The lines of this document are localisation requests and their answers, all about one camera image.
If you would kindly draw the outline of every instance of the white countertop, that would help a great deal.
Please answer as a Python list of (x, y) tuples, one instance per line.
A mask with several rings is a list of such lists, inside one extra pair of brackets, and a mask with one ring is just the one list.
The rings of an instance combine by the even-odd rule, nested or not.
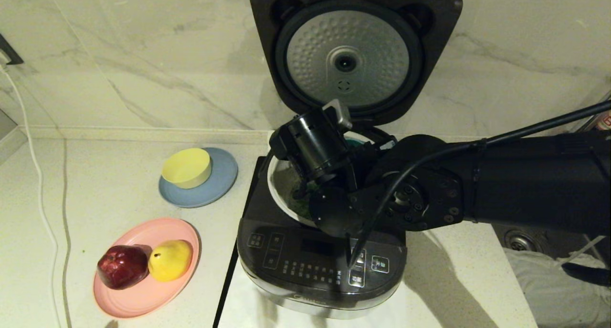
[[(238, 179), (229, 193), (213, 204), (176, 208), (157, 191), (161, 165), (177, 150), (196, 146), (231, 152), (240, 167)], [(189, 285), (172, 302), (145, 317), (119, 321), (118, 326), (212, 326), (253, 168), (257, 156), (266, 152), (266, 145), (37, 139), (35, 147), (44, 172), (44, 206), (60, 247), (55, 269), (58, 303), (63, 298), (63, 256), (67, 250), (64, 222), (68, 227), (65, 293), (72, 327), (104, 328), (111, 322), (92, 295), (96, 262), (129, 228), (157, 217), (184, 219), (198, 230), (202, 240), (199, 265)], [(37, 178), (27, 145), (0, 165), (0, 179), (2, 325), (50, 327), (53, 312), (48, 270), (52, 250), (37, 211)], [(461, 223), (410, 233), (408, 248), (404, 282), (395, 295), (368, 317), (348, 321), (351, 326), (536, 326), (488, 224)], [(221, 326), (282, 327), (287, 320), (295, 327), (348, 323), (306, 317), (266, 302), (257, 297), (238, 264)]]

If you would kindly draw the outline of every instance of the pink plate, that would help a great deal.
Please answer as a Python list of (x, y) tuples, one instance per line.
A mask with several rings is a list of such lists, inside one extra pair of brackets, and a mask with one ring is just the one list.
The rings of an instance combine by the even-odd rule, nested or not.
[(187, 272), (181, 278), (166, 283), (147, 275), (138, 284), (124, 290), (109, 289), (95, 274), (94, 297), (101, 310), (119, 319), (139, 317), (161, 308), (181, 292), (193, 275), (199, 256), (199, 238), (189, 223), (173, 218), (154, 219), (129, 230), (113, 245), (142, 244), (155, 248), (167, 240), (184, 240), (193, 247)]

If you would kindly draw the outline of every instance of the robotic arm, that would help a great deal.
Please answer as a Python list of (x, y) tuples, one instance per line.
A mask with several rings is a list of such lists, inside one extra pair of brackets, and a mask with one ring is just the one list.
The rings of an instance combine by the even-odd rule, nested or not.
[[(318, 228), (358, 238), (355, 250), (373, 228), (422, 231), (463, 220), (609, 236), (611, 134), (521, 138), (609, 108), (603, 102), (472, 143), (428, 135), (397, 143), (382, 134), (351, 145), (347, 110), (334, 100), (284, 124), (270, 146), (297, 170), (296, 197), (316, 183), (309, 209)], [(347, 243), (349, 265), (357, 254)]]

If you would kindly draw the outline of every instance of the black wire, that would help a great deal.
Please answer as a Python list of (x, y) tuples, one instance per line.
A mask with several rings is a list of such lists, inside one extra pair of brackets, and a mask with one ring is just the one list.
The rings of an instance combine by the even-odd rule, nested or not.
[(360, 237), (358, 237), (358, 240), (356, 241), (356, 245), (354, 246), (354, 250), (350, 256), (348, 266), (352, 268), (355, 265), (356, 260), (358, 259), (358, 255), (360, 255), (360, 251), (363, 249), (363, 247), (365, 247), (365, 243), (369, 238), (369, 235), (378, 223), (379, 218), (382, 217), (382, 212), (386, 207), (386, 202), (390, 200), (391, 196), (393, 195), (393, 193), (395, 193), (395, 190), (397, 189), (397, 187), (399, 187), (401, 182), (403, 182), (403, 180), (410, 176), (419, 166), (423, 165), (424, 163), (442, 158), (444, 156), (457, 154), (459, 152), (465, 152), (469, 149), (491, 147), (500, 143), (513, 141), (518, 138), (536, 134), (537, 132), (571, 123), (572, 121), (583, 119), (585, 117), (596, 115), (598, 113), (608, 110), (611, 110), (611, 102), (601, 102), (592, 106), (588, 106), (587, 108), (582, 108), (581, 110), (573, 111), (571, 113), (567, 113), (559, 117), (548, 119), (541, 123), (533, 124), (524, 128), (519, 128), (518, 130), (507, 132), (505, 134), (497, 135), (490, 139), (484, 138), (478, 141), (471, 141), (467, 143), (452, 145), (449, 148), (439, 150), (432, 154), (428, 154), (427, 156), (419, 159), (418, 161), (408, 163), (408, 165), (406, 165), (406, 167), (401, 170), (401, 173), (399, 173), (399, 175), (391, 183), (390, 187), (386, 189), (386, 192), (384, 193), (384, 196), (382, 196), (382, 200), (380, 200), (380, 204), (378, 205), (378, 208), (375, 210), (373, 215), (365, 222), (365, 224), (363, 224), (363, 227), (361, 228)]

